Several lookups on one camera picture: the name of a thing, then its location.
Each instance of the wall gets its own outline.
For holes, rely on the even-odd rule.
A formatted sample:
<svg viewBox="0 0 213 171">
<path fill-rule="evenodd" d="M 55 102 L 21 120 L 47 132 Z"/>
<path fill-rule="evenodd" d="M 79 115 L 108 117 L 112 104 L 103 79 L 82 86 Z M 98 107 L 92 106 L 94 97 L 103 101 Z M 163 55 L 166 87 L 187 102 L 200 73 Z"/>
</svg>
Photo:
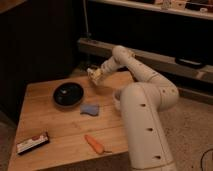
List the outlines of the wall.
<svg viewBox="0 0 213 171">
<path fill-rule="evenodd" d="M 15 122 L 28 83 L 64 78 L 77 64 L 80 5 L 31 0 L 0 15 L 0 110 Z"/>
</svg>

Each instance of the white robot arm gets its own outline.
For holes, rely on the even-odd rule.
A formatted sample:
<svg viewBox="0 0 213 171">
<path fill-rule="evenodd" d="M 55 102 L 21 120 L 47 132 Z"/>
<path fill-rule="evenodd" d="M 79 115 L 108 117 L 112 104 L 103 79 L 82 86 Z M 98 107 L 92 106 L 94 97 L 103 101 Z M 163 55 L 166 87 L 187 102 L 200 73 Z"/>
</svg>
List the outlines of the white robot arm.
<svg viewBox="0 0 213 171">
<path fill-rule="evenodd" d="M 134 58 L 123 46 L 97 70 L 88 69 L 95 84 L 126 66 L 138 82 L 124 87 L 116 97 L 127 133 L 132 171 L 177 171 L 159 120 L 158 111 L 173 106 L 177 87 L 167 78 Z"/>
</svg>

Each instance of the black wall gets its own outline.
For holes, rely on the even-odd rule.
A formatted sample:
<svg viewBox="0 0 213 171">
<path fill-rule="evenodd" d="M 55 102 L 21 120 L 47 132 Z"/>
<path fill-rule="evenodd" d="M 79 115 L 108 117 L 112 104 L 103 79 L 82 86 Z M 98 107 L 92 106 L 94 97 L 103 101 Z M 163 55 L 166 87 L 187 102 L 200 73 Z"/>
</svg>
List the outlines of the black wall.
<svg viewBox="0 0 213 171">
<path fill-rule="evenodd" d="M 213 21 L 89 3 L 92 38 L 213 65 Z"/>
<path fill-rule="evenodd" d="M 0 14 L 0 110 L 18 121 L 30 82 L 64 78 L 78 62 L 82 6 L 29 0 Z"/>
</svg>

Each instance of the blue cloth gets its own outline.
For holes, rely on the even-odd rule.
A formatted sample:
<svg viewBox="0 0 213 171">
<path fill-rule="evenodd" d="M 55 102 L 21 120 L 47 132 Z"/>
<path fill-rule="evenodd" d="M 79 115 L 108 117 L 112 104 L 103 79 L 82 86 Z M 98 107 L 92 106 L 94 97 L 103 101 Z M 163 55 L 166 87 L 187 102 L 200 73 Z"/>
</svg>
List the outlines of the blue cloth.
<svg viewBox="0 0 213 171">
<path fill-rule="evenodd" d="M 98 116 L 99 105 L 82 104 L 80 106 L 81 114 L 88 114 L 90 116 Z"/>
</svg>

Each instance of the orange carrot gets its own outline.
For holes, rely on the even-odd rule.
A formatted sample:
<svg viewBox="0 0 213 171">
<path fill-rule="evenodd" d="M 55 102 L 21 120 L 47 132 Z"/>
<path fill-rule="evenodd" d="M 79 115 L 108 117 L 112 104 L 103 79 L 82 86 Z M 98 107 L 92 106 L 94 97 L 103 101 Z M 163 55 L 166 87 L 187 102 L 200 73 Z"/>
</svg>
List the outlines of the orange carrot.
<svg viewBox="0 0 213 171">
<path fill-rule="evenodd" d="M 92 136 L 86 134 L 84 135 L 84 138 L 97 154 L 103 154 L 105 152 L 104 146 L 95 140 Z"/>
</svg>

